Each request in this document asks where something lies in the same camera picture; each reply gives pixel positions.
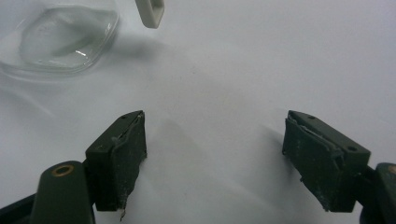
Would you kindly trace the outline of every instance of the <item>clear glass container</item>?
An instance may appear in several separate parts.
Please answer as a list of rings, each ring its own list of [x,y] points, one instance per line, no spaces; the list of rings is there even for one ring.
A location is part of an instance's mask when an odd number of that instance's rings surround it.
[[[0,67],[76,73],[95,62],[118,20],[114,0],[1,0]]]

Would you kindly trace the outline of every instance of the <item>white plastic piece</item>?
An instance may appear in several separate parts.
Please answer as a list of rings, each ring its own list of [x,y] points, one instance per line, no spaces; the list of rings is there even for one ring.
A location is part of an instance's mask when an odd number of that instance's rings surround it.
[[[163,17],[163,0],[136,0],[143,24],[148,28],[158,28]]]

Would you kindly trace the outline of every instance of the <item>white table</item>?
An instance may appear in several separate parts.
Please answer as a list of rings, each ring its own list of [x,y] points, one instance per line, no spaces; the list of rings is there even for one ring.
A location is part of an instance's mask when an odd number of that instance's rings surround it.
[[[281,154],[284,118],[312,114],[396,162],[396,4],[165,1],[158,30],[118,1],[114,44],[77,77],[0,76],[0,207],[146,112],[148,159],[123,223],[359,223],[326,213]],[[96,213],[117,223],[119,213]]]

